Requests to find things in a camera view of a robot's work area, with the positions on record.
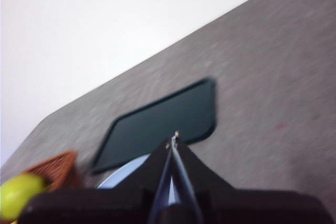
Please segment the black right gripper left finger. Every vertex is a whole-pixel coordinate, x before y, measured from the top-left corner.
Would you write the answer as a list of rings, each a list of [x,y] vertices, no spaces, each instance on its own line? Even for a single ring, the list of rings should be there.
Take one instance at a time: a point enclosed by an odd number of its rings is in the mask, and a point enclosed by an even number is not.
[[[170,144],[161,143],[113,188],[63,188],[28,201],[18,223],[146,223]]]

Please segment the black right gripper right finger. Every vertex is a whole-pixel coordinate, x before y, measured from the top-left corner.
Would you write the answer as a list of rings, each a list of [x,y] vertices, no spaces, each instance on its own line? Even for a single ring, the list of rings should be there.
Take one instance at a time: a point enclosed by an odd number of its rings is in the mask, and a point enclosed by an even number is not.
[[[288,190],[239,189],[208,168],[178,137],[173,150],[204,223],[332,223],[316,197]]]

